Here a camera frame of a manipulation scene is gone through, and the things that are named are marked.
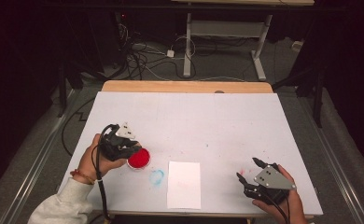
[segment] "red disc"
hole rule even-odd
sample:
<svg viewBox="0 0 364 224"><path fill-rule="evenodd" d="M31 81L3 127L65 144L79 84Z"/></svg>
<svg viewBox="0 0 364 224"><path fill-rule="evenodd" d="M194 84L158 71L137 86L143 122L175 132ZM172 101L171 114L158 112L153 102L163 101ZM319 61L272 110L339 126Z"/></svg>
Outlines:
<svg viewBox="0 0 364 224"><path fill-rule="evenodd" d="M150 154L145 148L139 149L138 152L134 153L127 162L132 168L143 168L150 161Z"/></svg>

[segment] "wooden table edge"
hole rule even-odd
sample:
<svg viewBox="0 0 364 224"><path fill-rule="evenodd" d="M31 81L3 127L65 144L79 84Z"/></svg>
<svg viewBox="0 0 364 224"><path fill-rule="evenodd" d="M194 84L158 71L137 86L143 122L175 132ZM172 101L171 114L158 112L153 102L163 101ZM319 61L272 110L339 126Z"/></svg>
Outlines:
<svg viewBox="0 0 364 224"><path fill-rule="evenodd" d="M209 82L209 81L141 81L109 80L102 91L123 92L191 92L191 93L273 93L267 82Z"/></svg>

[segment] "white tabletop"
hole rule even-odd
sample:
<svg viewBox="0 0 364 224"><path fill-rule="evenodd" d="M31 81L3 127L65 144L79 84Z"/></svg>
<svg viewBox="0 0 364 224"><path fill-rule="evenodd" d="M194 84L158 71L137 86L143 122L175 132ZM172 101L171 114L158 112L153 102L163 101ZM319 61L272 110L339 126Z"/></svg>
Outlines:
<svg viewBox="0 0 364 224"><path fill-rule="evenodd" d="M192 216L255 217L264 213L244 196L236 172L257 185L257 157L277 162L293 175L306 215L322 209L274 93L98 92L89 119L63 178L77 168L96 133L108 124L128 122L150 165L134 171L127 165L109 172L105 191L110 212ZM169 161L201 166L201 209L167 208ZM159 182L159 173L164 176ZM88 200L102 210L98 186Z"/></svg>

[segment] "hand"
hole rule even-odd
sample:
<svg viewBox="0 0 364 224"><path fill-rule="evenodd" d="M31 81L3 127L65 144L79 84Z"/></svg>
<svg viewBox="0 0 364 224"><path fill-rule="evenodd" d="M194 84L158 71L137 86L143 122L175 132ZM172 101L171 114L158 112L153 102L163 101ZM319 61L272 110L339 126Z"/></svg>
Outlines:
<svg viewBox="0 0 364 224"><path fill-rule="evenodd" d="M278 169L284 177L286 177L292 183L295 183L293 177L281 165L278 165ZM290 224L307 224L307 220L305 219L303 213L301 197L299 196L298 192L296 190L290 190L287 200L289 202ZM281 204L279 204L286 215L288 214L287 200L284 200L281 202ZM286 224L284 217L273 205L268 205L261 200L254 200L252 201L252 204L272 215L279 224Z"/></svg>
<svg viewBox="0 0 364 224"><path fill-rule="evenodd" d="M94 161L94 164L96 163L97 158L97 152L98 152L98 142L100 140L100 134L96 134L94 138L92 139L91 145L86 149L85 153L83 154L82 158L80 159L80 163L78 166L78 170L88 176L89 178L95 180L97 179L97 175L95 172L95 168L92 165L92 161ZM124 165L126 163L126 159L119 159L116 161L109 161L107 158L105 158L103 155L100 154L100 171L101 175L106 175L110 170L119 168L120 166ZM85 177L81 175L74 175L74 179L78 182L84 183L84 184L90 184L90 181L87 180Z"/></svg>

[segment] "white card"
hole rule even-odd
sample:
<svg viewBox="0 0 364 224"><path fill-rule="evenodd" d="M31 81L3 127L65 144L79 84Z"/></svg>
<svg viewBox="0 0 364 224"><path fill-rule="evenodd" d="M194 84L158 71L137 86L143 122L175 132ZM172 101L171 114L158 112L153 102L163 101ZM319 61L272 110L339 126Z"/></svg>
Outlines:
<svg viewBox="0 0 364 224"><path fill-rule="evenodd" d="M168 208L202 208L200 164L170 161L168 165Z"/></svg>

